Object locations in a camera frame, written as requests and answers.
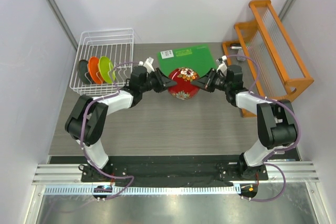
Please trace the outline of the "orange plate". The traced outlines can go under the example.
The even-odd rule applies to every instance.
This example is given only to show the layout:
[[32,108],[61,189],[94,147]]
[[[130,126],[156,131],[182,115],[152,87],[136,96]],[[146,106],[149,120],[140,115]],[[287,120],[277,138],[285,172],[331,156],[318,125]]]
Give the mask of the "orange plate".
[[103,84],[103,78],[100,74],[98,63],[99,59],[97,57],[91,57],[88,61],[88,70],[94,83]]

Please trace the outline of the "dark teal plate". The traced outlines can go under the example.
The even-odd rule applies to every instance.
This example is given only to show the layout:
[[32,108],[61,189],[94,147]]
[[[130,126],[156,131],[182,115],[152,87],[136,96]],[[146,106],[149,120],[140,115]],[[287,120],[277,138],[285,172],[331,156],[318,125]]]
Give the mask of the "dark teal plate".
[[89,85],[91,83],[88,77],[86,76],[86,74],[88,73],[88,61],[80,60],[78,63],[77,72],[80,80],[84,84]]

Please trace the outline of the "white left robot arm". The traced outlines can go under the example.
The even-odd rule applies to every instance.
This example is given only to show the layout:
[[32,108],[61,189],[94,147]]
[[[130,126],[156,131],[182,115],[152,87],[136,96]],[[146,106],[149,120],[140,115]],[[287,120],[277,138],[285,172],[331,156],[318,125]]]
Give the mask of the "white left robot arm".
[[101,142],[106,117],[136,106],[147,91],[161,93],[175,85],[177,82],[164,75],[159,68],[148,72],[146,67],[136,66],[117,93],[99,98],[80,96],[65,123],[65,131],[79,141],[98,180],[105,182],[112,174],[111,161]]

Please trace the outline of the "red floral plate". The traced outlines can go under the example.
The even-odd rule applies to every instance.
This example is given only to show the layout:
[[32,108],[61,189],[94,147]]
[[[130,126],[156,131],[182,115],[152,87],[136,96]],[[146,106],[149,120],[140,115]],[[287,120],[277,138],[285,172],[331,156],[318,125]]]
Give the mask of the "red floral plate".
[[168,92],[177,99],[191,99],[196,96],[200,90],[199,87],[192,84],[194,80],[199,78],[199,75],[191,68],[177,68],[169,74],[169,78],[175,81],[177,85],[168,88]]

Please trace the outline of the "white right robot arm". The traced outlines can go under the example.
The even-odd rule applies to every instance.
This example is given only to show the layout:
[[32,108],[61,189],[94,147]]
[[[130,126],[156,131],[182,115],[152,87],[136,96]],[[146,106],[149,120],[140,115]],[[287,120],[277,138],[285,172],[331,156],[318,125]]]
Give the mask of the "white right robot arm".
[[286,149],[297,140],[299,129],[291,102],[260,98],[249,92],[244,87],[240,66],[230,65],[225,75],[211,69],[191,84],[207,92],[223,91],[232,106],[257,116],[258,139],[249,150],[241,153],[237,162],[237,173],[242,179],[250,179],[260,171],[269,155]]

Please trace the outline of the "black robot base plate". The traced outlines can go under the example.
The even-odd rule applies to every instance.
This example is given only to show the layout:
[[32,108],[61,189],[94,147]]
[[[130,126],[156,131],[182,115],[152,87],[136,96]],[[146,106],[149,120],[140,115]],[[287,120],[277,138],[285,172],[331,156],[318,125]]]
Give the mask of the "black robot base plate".
[[103,170],[113,176],[134,176],[133,187],[205,187],[227,186],[231,181],[258,179],[266,181],[268,174],[263,166],[250,175],[238,173],[236,164],[223,162],[201,163],[115,163]]

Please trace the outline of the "lime green plate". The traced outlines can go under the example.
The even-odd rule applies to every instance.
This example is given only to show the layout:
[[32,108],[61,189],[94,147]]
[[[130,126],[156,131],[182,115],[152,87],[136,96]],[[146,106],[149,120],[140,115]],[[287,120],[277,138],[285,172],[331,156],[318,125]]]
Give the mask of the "lime green plate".
[[106,83],[112,83],[115,80],[116,74],[115,71],[113,71],[114,66],[108,57],[101,57],[99,59],[98,67],[100,74]]

